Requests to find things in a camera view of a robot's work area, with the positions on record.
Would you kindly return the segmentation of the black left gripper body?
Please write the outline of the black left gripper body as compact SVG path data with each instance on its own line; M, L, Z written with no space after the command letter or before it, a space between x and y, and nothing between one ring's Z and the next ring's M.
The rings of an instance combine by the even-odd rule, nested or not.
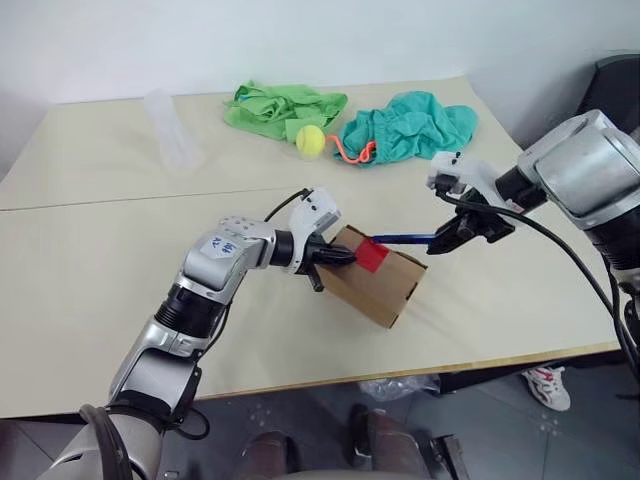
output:
M306 276L314 292L324 290L317 266L333 266L335 255L332 246L320 234L312 234L307 240L301 262L301 274Z

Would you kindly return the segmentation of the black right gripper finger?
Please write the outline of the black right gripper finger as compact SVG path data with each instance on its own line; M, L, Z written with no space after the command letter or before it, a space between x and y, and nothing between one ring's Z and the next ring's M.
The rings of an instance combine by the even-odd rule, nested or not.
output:
M458 214L436 231L436 239L440 242L462 242L471 238L471 227L468 214Z
M471 238L469 240L473 238L474 238L474 233L471 231ZM462 242L440 242L436 239L436 233L435 233L434 237L431 239L431 241L427 245L426 254L427 255L447 254L461 247L469 240L462 241Z

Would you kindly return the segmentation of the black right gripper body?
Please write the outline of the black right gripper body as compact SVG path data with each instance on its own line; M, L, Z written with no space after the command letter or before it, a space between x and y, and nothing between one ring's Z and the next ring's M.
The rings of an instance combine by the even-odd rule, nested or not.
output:
M494 213L462 206L457 206L455 212L455 246L462 246L476 237L484 237L487 243L495 243L515 231L514 225Z

